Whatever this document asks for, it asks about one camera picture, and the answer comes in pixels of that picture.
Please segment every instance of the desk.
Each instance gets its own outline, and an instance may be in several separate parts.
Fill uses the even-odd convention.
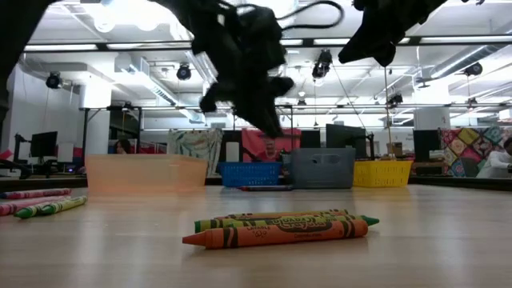
[[[0,218],[2,287],[512,286],[508,194],[429,186],[144,192],[91,197],[85,206],[23,222]],[[182,244],[200,218],[327,208],[381,223],[352,240],[210,251]]]
[[[421,170],[420,174],[442,176],[446,175],[447,169],[449,168],[446,163],[443,162],[414,162],[410,168],[411,174],[416,175],[417,168]]]
[[[83,187],[87,187],[87,178],[43,178],[27,180],[8,177],[0,178],[0,192]]]

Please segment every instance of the spotlight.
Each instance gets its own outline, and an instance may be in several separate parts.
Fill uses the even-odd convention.
[[[192,77],[192,72],[190,72],[189,64],[183,63],[179,66],[178,72],[176,73],[176,77],[178,79],[185,81]]]
[[[466,101],[466,104],[478,104],[478,101],[475,98],[471,98]]]
[[[483,72],[483,66],[479,62],[467,67],[462,72],[465,76],[479,76]]]
[[[306,106],[307,105],[306,100],[304,100],[304,99],[298,100],[297,105],[298,106]]]
[[[330,54],[329,49],[324,49],[318,56],[318,60],[314,64],[313,73],[311,75],[313,78],[324,78],[330,70],[330,64],[333,62],[333,55]]]
[[[402,93],[398,92],[390,96],[390,100],[388,100],[387,104],[391,109],[398,107],[398,104],[403,103]]]
[[[60,72],[50,72],[50,76],[46,79],[46,87],[50,89],[61,89],[62,79]]]

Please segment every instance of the orange crayon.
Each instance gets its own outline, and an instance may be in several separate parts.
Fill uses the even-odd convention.
[[[242,214],[229,214],[227,216],[215,217],[215,219],[239,219],[239,218],[279,218],[281,216],[307,216],[307,215],[348,215],[349,211],[346,209],[329,209],[321,211],[304,211],[304,212],[269,212],[269,213],[242,213]]]
[[[204,246],[207,249],[225,249],[344,238],[356,238],[368,233],[363,220],[332,222],[301,222],[239,228],[210,229],[183,238],[184,244]]]

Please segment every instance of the green crayon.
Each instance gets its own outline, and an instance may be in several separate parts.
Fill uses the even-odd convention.
[[[346,214],[345,211],[342,211],[342,212],[317,211],[317,212],[312,212],[312,213],[314,213],[314,214],[304,214],[304,215],[320,217],[320,216],[340,216],[340,215]],[[194,228],[195,228],[195,233],[200,233],[200,232],[203,232],[204,230],[208,230],[208,229],[230,227],[229,224],[231,224],[232,222],[249,221],[249,220],[251,220],[251,221],[272,220],[272,219],[296,218],[296,217],[300,217],[300,216],[284,216],[284,215],[280,216],[277,214],[268,214],[268,215],[263,214],[262,216],[251,215],[250,217],[247,217],[247,218],[223,218],[223,219],[216,218],[216,219],[208,219],[208,220],[198,220],[198,221],[194,222]]]
[[[54,201],[53,202],[44,202],[44,203],[33,205],[33,206],[28,206],[28,207],[23,208],[20,211],[16,212],[16,214],[14,216],[21,218],[21,219],[32,218],[33,216],[40,215],[42,213],[42,208],[51,203],[54,203]]]
[[[365,215],[354,216],[354,215],[323,215],[321,217],[316,216],[298,216],[298,217],[283,217],[280,219],[267,219],[267,220],[243,220],[234,221],[228,224],[228,227],[261,227],[269,225],[281,225],[281,226],[296,226],[304,223],[325,223],[332,221],[351,221],[351,220],[363,220],[372,226],[378,224],[380,220],[376,218],[367,217]]]
[[[76,197],[70,200],[64,200],[60,202],[51,203],[42,208],[41,212],[43,215],[52,215],[69,209],[73,209],[77,206],[86,204],[87,196]]]

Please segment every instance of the gray container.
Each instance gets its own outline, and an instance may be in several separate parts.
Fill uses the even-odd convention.
[[[297,149],[291,154],[296,189],[349,189],[354,184],[355,149]]]

